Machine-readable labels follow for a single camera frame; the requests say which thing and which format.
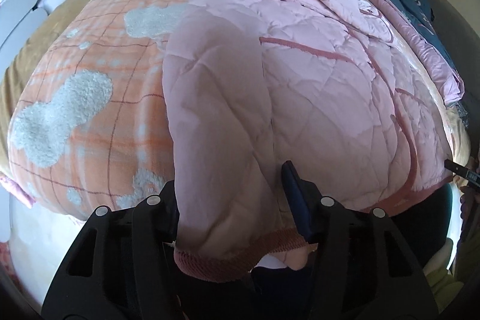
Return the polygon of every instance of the pink blanket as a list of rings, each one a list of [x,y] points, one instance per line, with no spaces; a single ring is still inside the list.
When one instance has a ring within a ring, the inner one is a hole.
[[[233,280],[306,245],[280,183],[285,160],[347,208],[390,215],[448,180],[438,107],[370,4],[189,3],[163,65],[184,272]]]
[[[419,34],[395,5],[389,0],[369,0],[402,35],[430,75],[445,105],[458,102],[465,93],[460,75],[453,70],[438,50]]]

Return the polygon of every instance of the quilted comforter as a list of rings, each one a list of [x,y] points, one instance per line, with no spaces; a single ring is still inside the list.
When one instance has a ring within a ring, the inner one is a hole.
[[[185,272],[235,279],[305,246],[280,183],[286,160],[347,208],[390,215],[448,180],[439,110],[368,2],[189,5],[163,65]]]
[[[349,208],[397,214],[448,180],[455,147],[425,69],[365,0],[92,0],[35,69],[8,145],[18,185],[80,219],[175,178],[177,263],[211,281],[306,257],[284,160]]]

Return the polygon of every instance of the bed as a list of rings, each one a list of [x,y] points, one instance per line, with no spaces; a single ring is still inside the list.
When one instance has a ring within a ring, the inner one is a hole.
[[[20,165],[16,166],[15,164],[10,164],[8,160],[8,144],[7,144],[7,134],[10,124],[10,119],[15,111],[17,105],[20,104],[20,109],[23,109],[32,103],[31,100],[25,99],[23,97],[23,102],[19,102],[20,96],[27,85],[32,81],[32,74],[35,72],[40,60],[44,57],[47,51],[58,43],[59,40],[66,39],[75,39],[76,31],[75,26],[71,25],[72,22],[83,12],[84,7],[89,3],[90,0],[67,0],[64,4],[58,7],[54,13],[47,19],[47,21],[39,28],[32,37],[28,40],[25,47],[21,50],[19,55],[15,58],[12,65],[7,70],[2,85],[0,86],[0,135],[1,135],[1,149],[0,149],[0,171],[3,172],[9,178],[15,178],[18,174],[18,170],[28,171],[28,167],[23,166],[19,168]],[[402,37],[396,32],[393,31],[393,39],[396,40],[398,45],[401,46],[402,51],[408,56],[411,62],[415,63],[415,67],[419,74],[422,77],[423,82],[429,89],[433,100],[436,104],[442,106],[442,98],[436,90],[435,85],[430,80],[428,73],[426,72],[423,65],[420,63],[416,55],[412,52],[411,48],[406,44]],[[75,45],[81,47],[85,46],[83,49],[88,49],[90,41],[85,41],[81,43],[75,43]],[[163,51],[165,50],[165,42],[155,43]],[[127,101],[129,103],[137,102],[137,98],[132,98],[131,100],[125,99],[125,96],[122,98],[116,98],[118,104],[125,104]],[[152,110],[165,110],[163,106],[153,106]],[[440,116],[442,117],[442,129],[445,132],[446,140],[448,140],[448,145],[452,149],[452,156],[460,164],[466,164],[468,157],[470,155],[470,144],[468,139],[465,137],[465,129],[459,121],[458,114],[455,111],[448,111],[443,107],[443,110],[440,110]],[[170,144],[167,145],[167,148],[173,148]],[[94,170],[95,167],[89,167],[89,170]],[[162,181],[159,178],[150,175],[149,172],[138,172],[138,180],[141,182],[139,187],[147,186],[147,193],[151,190],[152,186],[159,187],[157,190],[161,190],[161,187],[165,180],[173,179],[173,165],[165,167],[163,165],[158,170],[161,173]],[[32,178],[36,177],[37,179],[41,177],[40,175],[33,175]],[[135,175],[129,174],[129,178],[134,177],[134,186],[135,186]],[[41,185],[42,181],[50,183],[52,190],[45,189]],[[136,195],[134,192],[129,193],[126,191],[120,199],[117,199],[115,203],[112,199],[110,192],[105,193],[105,191],[98,190],[102,187],[109,186],[108,183],[89,183],[86,186],[85,183],[78,184],[68,184],[62,183],[61,180],[56,176],[52,179],[52,171],[50,170],[50,178],[45,176],[41,177],[41,181],[35,182],[33,180],[24,180],[23,181],[24,191],[29,193],[28,195],[33,196],[36,201],[40,202],[45,207],[51,209],[55,212],[60,212],[63,214],[71,214],[79,219],[85,220],[88,215],[95,209],[98,205],[107,204],[112,209],[114,208],[123,208],[130,207],[142,196]],[[131,187],[131,179],[127,184],[127,187]],[[80,195],[80,191],[85,190],[88,187],[87,193],[87,202],[84,202],[83,194]]]

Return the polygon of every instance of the fuzzy white patch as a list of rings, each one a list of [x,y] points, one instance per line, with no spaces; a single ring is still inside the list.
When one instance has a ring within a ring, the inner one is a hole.
[[[33,197],[33,198],[40,198],[40,194],[38,193],[37,189],[30,183],[27,183],[28,187],[28,193]]]
[[[153,39],[161,34],[171,33],[185,8],[185,4],[174,4],[165,8],[151,6],[131,10],[123,17],[127,34],[134,38]]]
[[[51,102],[36,102],[13,120],[11,142],[25,149],[27,158],[38,167],[51,167],[63,154],[76,126],[90,121],[112,96],[110,78],[84,70],[70,76]]]
[[[69,31],[69,32],[66,34],[66,36],[67,36],[68,39],[71,39],[72,37],[75,37],[79,31],[80,31],[80,30],[78,30],[77,28],[72,29],[71,31]]]
[[[92,45],[92,43],[90,41],[85,41],[84,43],[81,43],[78,47],[80,49],[87,49],[90,47],[90,45]]]
[[[117,205],[121,209],[133,208],[145,198],[153,194],[160,194],[165,186],[164,179],[145,168],[138,169],[133,177],[133,182],[133,194],[117,196]]]
[[[73,205],[76,205],[76,206],[80,206],[82,205],[82,197],[80,196],[80,193],[78,192],[78,190],[72,188],[72,187],[69,187],[67,189],[67,199],[73,204]]]

